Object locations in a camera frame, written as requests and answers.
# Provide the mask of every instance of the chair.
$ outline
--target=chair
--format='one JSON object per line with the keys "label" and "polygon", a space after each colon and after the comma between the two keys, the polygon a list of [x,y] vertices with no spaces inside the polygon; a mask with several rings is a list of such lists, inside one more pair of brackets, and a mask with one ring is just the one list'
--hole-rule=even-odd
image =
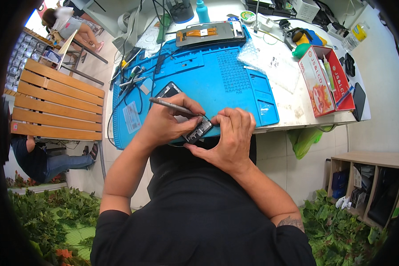
{"label": "chair", "polygon": [[31,97],[15,97],[11,133],[102,139],[103,90],[28,59],[17,92]]}

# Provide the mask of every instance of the jeans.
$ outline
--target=jeans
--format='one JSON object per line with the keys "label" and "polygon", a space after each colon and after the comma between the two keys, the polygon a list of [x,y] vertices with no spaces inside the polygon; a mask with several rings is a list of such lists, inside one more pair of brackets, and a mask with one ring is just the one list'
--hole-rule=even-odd
{"label": "jeans", "polygon": [[58,155],[54,157],[47,158],[47,169],[46,169],[46,179],[44,183],[49,182],[57,176],[60,172],[63,172],[67,169],[85,169],[87,170],[87,166],[93,163],[93,159],[88,155],[81,156],[69,156],[66,154]]}

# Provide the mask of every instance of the plastic bottle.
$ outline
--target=plastic bottle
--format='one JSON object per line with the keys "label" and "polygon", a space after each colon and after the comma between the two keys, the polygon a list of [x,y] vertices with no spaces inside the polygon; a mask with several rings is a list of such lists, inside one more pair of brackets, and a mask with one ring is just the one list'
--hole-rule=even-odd
{"label": "plastic bottle", "polygon": [[208,8],[204,5],[204,1],[197,0],[196,10],[199,18],[199,23],[210,22],[210,18],[208,17]]}
{"label": "plastic bottle", "polygon": [[301,59],[310,47],[310,43],[302,43],[297,45],[296,49],[291,53],[294,57]]}
{"label": "plastic bottle", "polygon": [[370,29],[368,24],[364,21],[363,23],[358,23],[350,31],[350,33],[344,38],[341,46],[347,53],[353,51],[356,46],[359,45],[366,38],[366,29]]}

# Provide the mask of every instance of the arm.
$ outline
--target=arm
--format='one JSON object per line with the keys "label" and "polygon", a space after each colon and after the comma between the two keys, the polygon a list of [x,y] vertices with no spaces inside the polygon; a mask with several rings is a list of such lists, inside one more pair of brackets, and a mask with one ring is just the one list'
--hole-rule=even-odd
{"label": "arm", "polygon": [[203,158],[234,178],[276,226],[293,225],[304,232],[299,209],[291,197],[250,160],[254,116],[240,108],[225,108],[212,118],[220,124],[220,141],[210,150],[185,143],[193,155]]}
{"label": "arm", "polygon": [[27,151],[28,151],[28,153],[32,152],[34,150],[35,146],[36,146],[36,142],[34,141],[34,137],[27,135]]}
{"label": "arm", "polygon": [[[184,93],[165,100],[185,106],[193,113],[205,114],[204,109]],[[106,175],[100,213],[106,210],[119,210],[130,215],[131,197],[136,192],[148,157],[154,148],[192,131],[202,120],[202,117],[196,116],[178,123],[174,115],[183,114],[168,107],[153,104],[142,127]]]}

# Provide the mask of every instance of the hair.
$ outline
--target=hair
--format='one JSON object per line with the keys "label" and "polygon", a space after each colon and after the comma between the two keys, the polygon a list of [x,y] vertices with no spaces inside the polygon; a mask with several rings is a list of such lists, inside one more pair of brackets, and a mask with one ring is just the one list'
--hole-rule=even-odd
{"label": "hair", "polygon": [[49,28],[53,28],[53,25],[55,25],[56,22],[56,17],[55,17],[55,10],[53,8],[48,8],[46,11],[43,13],[42,20],[48,26]]}

